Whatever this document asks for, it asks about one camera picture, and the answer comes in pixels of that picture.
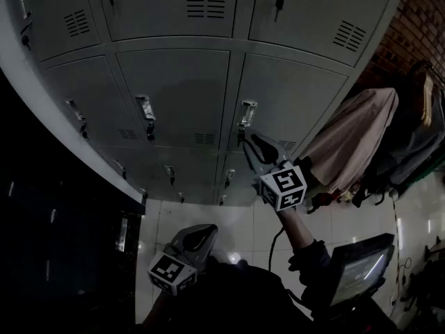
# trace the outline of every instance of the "screen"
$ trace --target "screen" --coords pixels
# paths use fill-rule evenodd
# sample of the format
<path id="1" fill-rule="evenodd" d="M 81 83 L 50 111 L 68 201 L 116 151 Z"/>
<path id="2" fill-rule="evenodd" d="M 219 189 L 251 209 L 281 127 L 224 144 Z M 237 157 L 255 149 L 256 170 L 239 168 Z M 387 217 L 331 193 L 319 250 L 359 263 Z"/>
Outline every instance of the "screen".
<path id="1" fill-rule="evenodd" d="M 374 285 L 385 269 L 387 253 L 388 249 L 386 248 L 364 259 L 347 264 L 331 305 L 351 299 Z"/>

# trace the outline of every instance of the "brick wall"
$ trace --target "brick wall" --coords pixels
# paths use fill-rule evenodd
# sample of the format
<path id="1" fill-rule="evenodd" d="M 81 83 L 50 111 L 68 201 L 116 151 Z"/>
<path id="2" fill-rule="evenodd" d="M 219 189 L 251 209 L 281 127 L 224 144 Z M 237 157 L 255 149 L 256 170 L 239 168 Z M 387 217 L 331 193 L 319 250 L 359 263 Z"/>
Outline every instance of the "brick wall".
<path id="1" fill-rule="evenodd" d="M 390 86 L 413 64 L 429 60 L 445 76 L 445 0 L 400 0 L 354 91 Z"/>

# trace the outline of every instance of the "floor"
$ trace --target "floor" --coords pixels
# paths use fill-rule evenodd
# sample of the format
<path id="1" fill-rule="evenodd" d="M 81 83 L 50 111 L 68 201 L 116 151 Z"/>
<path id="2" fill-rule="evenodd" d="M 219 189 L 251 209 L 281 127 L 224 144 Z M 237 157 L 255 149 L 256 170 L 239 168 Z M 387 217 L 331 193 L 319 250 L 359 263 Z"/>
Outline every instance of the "floor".
<path id="1" fill-rule="evenodd" d="M 404 264 L 407 257 L 412 258 L 412 267 L 405 271 L 408 278 L 411 271 L 421 269 L 424 246 L 431 247 L 437 235 L 444 237 L 445 188 L 442 176 L 433 173 L 416 183 L 401 199 L 394 202 L 387 196 L 378 206 L 374 205 L 378 199 L 370 197 L 360 208 L 335 202 L 310 215 L 306 214 L 305 205 L 300 208 L 306 226 L 317 240 L 326 243 L 331 254 L 337 246 L 384 232 L 396 235 L 394 245 L 400 249 L 400 259 L 398 261 L 396 251 L 385 273 L 387 281 L 374 295 L 374 299 L 402 327 L 409 321 L 409 316 L 403 312 L 405 304 L 397 301 L 395 307 L 391 305 L 391 301 L 401 297 L 404 290 L 401 284 L 399 291 L 396 286 L 398 262 Z M 216 257 L 226 262 L 236 262 L 243 258 L 249 264 L 261 268 L 267 268 L 270 245 L 281 228 L 270 205 L 263 204 L 262 200 L 257 200 L 251 207 L 218 207 L 148 200 L 146 215 L 140 227 L 136 323 L 144 320 L 159 295 L 159 289 L 153 288 L 146 272 L 155 252 L 161 251 L 163 245 L 180 229 L 201 223 L 215 223 L 218 226 L 218 239 L 213 247 Z M 291 256 L 289 240 L 283 234 L 275 246 L 272 271 L 281 277 L 286 288 L 300 296 L 305 286 L 300 284 L 298 272 L 288 271 L 287 261 Z M 309 316 L 306 308 L 302 310 Z"/>

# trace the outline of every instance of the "locker door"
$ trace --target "locker door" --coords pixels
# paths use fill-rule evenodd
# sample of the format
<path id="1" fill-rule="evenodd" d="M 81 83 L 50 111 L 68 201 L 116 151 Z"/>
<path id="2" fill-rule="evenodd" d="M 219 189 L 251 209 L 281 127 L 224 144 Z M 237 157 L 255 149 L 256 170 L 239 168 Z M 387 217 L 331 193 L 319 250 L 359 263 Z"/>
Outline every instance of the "locker door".
<path id="1" fill-rule="evenodd" d="M 256 0 L 251 40 L 310 51 L 354 66 L 388 0 Z"/>
<path id="2" fill-rule="evenodd" d="M 226 187 L 226 178 L 233 171 L 233 178 Z M 219 204 L 223 201 L 223 205 L 249 207 L 257 197 L 257 191 L 252 186 L 254 177 L 255 174 L 249 168 L 243 152 L 228 152 L 216 202 Z"/>
<path id="3" fill-rule="evenodd" d="M 111 39 L 167 35 L 230 37 L 236 0 L 102 0 Z"/>
<path id="4" fill-rule="evenodd" d="M 83 59 L 45 72 L 53 97 L 74 126 L 87 122 L 88 138 L 99 145 L 142 147 L 106 58 Z"/>
<path id="5" fill-rule="evenodd" d="M 207 150 L 185 148 L 155 148 L 159 163 L 164 167 L 166 177 L 172 170 L 175 176 L 173 187 L 182 193 L 185 202 L 211 204 L 215 183 L 218 153 Z"/>
<path id="6" fill-rule="evenodd" d="M 177 200 L 176 193 L 157 164 L 153 151 L 105 146 L 100 147 L 99 151 L 116 172 L 126 173 L 128 182 L 137 190 L 145 190 L 148 198 Z"/>
<path id="7" fill-rule="evenodd" d="M 17 9 L 21 7 L 16 1 Z M 32 22 L 25 34 L 40 61 L 100 43 L 88 0 L 23 0 L 31 15 L 20 23 Z"/>
<path id="8" fill-rule="evenodd" d="M 118 54 L 125 81 L 154 114 L 153 145 L 218 149 L 229 52 L 159 49 Z"/>
<path id="9" fill-rule="evenodd" d="M 232 125 L 230 150 L 237 147 L 239 124 L 255 101 L 251 128 L 279 142 L 291 154 L 321 117 L 345 76 L 278 58 L 246 54 Z"/>

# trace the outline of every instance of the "locker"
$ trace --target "locker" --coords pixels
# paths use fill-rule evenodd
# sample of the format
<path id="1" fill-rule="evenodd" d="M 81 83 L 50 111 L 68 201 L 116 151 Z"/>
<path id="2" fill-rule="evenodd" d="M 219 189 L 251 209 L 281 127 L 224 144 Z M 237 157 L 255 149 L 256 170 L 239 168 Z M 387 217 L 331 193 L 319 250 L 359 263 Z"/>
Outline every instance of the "locker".
<path id="1" fill-rule="evenodd" d="M 157 164 L 153 151 L 106 146 L 101 146 L 99 151 L 116 172 L 125 172 L 128 182 L 138 191 L 145 190 L 149 198 L 177 200 L 177 195 L 168 183 L 164 171 Z"/>
<path id="2" fill-rule="evenodd" d="M 102 0 L 111 39 L 230 37 L 236 0 Z"/>
<path id="3" fill-rule="evenodd" d="M 345 80 L 345 76 L 317 67 L 246 54 L 230 150 L 241 150 L 237 147 L 238 131 L 251 127 L 292 154 Z"/>
<path id="4" fill-rule="evenodd" d="M 86 121 L 88 138 L 99 145 L 142 147 L 103 56 L 44 71 L 51 96 L 77 129 Z"/>
<path id="5" fill-rule="evenodd" d="M 218 152 L 186 148 L 155 147 L 159 163 L 173 187 L 185 202 L 211 204 L 215 184 Z"/>
<path id="6" fill-rule="evenodd" d="M 118 54 L 153 145 L 218 149 L 229 52 L 157 49 Z"/>
<path id="7" fill-rule="evenodd" d="M 226 180 L 232 174 L 229 185 Z M 252 186 L 255 174 L 243 152 L 228 152 L 225 158 L 224 171 L 221 178 L 220 189 L 216 202 L 223 205 L 249 207 L 257 197 L 257 191 Z"/>
<path id="8" fill-rule="evenodd" d="M 256 0 L 249 39 L 302 49 L 354 66 L 388 0 Z"/>
<path id="9" fill-rule="evenodd" d="M 21 15 L 20 29 L 28 23 L 24 35 L 38 60 L 100 43 L 88 0 L 16 0 Z"/>

